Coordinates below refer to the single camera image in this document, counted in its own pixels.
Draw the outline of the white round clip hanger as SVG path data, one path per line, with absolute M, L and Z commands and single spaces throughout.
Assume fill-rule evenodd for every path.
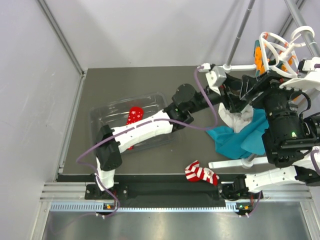
M 298 74 L 292 68 L 292 64 L 295 64 L 296 67 L 299 64 L 295 49 L 305 47 L 307 44 L 295 41 L 304 32 L 315 36 L 313 28 L 306 25 L 296 28 L 291 33 L 289 41 L 275 33 L 262 32 L 258 40 L 255 41 L 254 47 L 255 75 L 259 77 L 267 71 L 275 71 L 284 78 L 296 78 Z

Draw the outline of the red striped santa sock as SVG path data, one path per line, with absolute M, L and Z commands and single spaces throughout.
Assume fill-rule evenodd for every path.
M 201 167 L 198 160 L 189 164 L 185 169 L 185 177 L 189 182 L 204 181 L 213 186 L 217 186 L 219 183 L 219 176 L 213 172 L 210 168 Z

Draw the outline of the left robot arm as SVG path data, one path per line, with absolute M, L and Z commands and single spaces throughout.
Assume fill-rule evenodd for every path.
M 246 110 L 247 104 L 240 100 L 241 87 L 242 80 L 229 74 L 225 75 L 222 84 L 211 81 L 199 91 L 184 83 L 172 96 L 171 104 L 156 114 L 141 120 L 130 116 L 132 122 L 125 126 L 101 127 L 95 150 L 97 194 L 105 199 L 113 194 L 115 170 L 122 164 L 123 152 L 153 137 L 190 127 L 193 113 L 219 105 L 220 118 L 234 133 L 239 133 L 251 122 L 253 115 L 253 110 Z

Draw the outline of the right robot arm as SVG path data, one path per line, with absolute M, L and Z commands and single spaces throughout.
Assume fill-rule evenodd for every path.
M 320 185 L 320 165 L 316 162 L 316 148 L 320 145 L 320 115 L 306 118 L 298 113 L 294 98 L 303 95 L 307 107 L 310 97 L 300 89 L 287 87 L 287 77 L 275 71 L 260 76 L 226 76 L 219 87 L 223 103 L 232 113 L 239 113 L 246 105 L 265 111 L 268 128 L 262 134 L 267 161 L 275 169 L 256 174 L 238 175 L 233 183 L 221 184 L 220 195 L 226 200 L 246 199 L 272 185 Z

